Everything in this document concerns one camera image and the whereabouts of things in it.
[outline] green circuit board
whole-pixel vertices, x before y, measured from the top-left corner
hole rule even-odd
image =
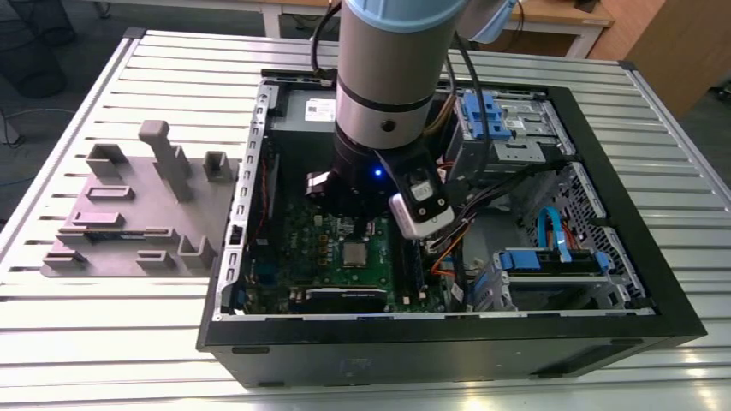
[[[390,309],[402,313],[438,309],[438,288],[426,289],[426,298],[410,304],[395,293],[389,218],[369,222],[365,235],[355,237],[351,218],[323,214],[309,202],[295,201],[285,206],[281,224],[281,239],[270,245],[274,257],[259,258],[253,267],[254,313],[289,313],[293,293],[318,288],[382,289]]]

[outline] white sticker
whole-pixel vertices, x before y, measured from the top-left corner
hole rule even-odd
[[[307,122],[335,122],[335,100],[310,98],[306,104]]]
[[[526,128],[521,120],[505,120],[505,126],[509,128]]]
[[[418,185],[411,186],[411,193],[417,201],[425,201],[434,194],[433,184],[429,180],[421,182]]]
[[[606,26],[609,24],[609,21],[604,20],[585,20],[585,24],[597,24],[600,26]]]
[[[458,283],[453,283],[453,295],[455,296],[457,300],[462,302],[462,299],[465,297],[465,291],[459,288]]]

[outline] wooden cabinet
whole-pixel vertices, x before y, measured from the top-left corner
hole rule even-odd
[[[677,117],[731,68],[731,1],[602,0],[617,19],[590,58],[629,60]]]

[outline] slotted metal surface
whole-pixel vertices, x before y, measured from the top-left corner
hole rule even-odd
[[[731,409],[731,204],[678,124],[613,62],[475,53],[484,80],[568,86],[710,335],[580,379],[246,390],[195,351],[207,280],[46,278],[42,257],[90,172],[85,156],[171,124],[189,157],[241,158],[263,68],[309,69],[309,43],[147,32],[126,39],[0,234],[0,407],[94,409]],[[321,48],[337,63],[338,45]],[[451,53],[459,77],[467,71]]]

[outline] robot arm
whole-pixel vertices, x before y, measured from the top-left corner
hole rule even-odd
[[[421,139],[430,103],[465,8],[481,17],[465,20],[463,33],[493,41],[516,2],[343,0],[337,158],[327,177],[341,189],[321,194],[311,184],[309,192],[311,198],[330,197],[321,199],[330,212],[375,217],[387,202],[402,234],[413,239],[451,223],[455,215]]]

